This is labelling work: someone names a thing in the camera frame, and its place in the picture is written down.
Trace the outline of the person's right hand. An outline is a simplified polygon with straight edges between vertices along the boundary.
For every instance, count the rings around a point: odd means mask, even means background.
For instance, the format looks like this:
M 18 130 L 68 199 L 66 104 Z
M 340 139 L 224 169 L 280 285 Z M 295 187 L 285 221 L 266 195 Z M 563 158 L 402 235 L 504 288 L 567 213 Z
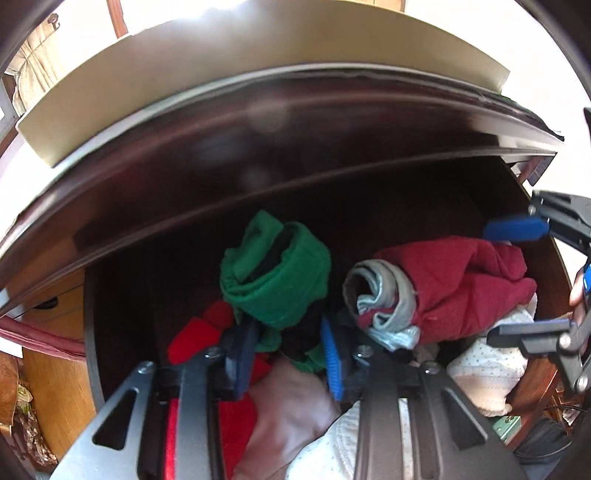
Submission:
M 583 269 L 580 269 L 575 277 L 575 281 L 573 283 L 569 297 L 569 304 L 572 309 L 573 319 L 578 324 L 581 324 L 583 322 L 586 315 L 583 276 Z

